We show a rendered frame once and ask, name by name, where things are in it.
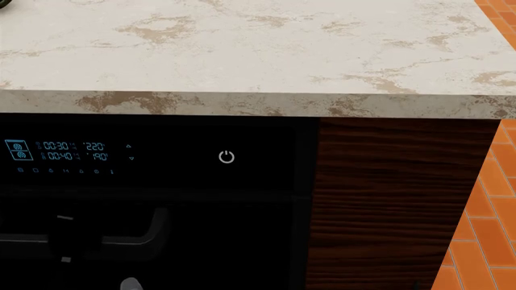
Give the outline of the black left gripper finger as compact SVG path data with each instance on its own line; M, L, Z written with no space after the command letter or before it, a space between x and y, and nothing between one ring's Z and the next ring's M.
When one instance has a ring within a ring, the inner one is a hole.
M52 234L55 236L67 236L74 232L76 219L70 213L57 213L52 218Z

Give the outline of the oven door handle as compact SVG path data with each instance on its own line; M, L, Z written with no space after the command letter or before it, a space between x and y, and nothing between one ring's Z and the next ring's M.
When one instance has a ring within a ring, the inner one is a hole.
M100 217L75 215L76 227L73 234L99 234L103 246L139 247L161 243L167 238L169 212L165 208L155 209L152 221L142 236L105 236L101 227L106 224ZM49 236L38 234L0 234L0 246L20 246L25 251L32 246L49 246Z

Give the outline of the dark wood cabinet panel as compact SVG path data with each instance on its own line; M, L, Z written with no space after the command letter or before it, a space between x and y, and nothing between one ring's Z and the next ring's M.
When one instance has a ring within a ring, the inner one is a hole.
M322 118L306 290L431 290L498 126Z

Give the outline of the black built-in oven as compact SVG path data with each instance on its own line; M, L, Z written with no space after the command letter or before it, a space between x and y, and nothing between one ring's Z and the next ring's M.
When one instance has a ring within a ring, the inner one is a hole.
M318 118L0 113L0 234L57 213L105 236L167 238L85 255L84 290L303 290ZM50 246L0 246L0 290L51 290Z

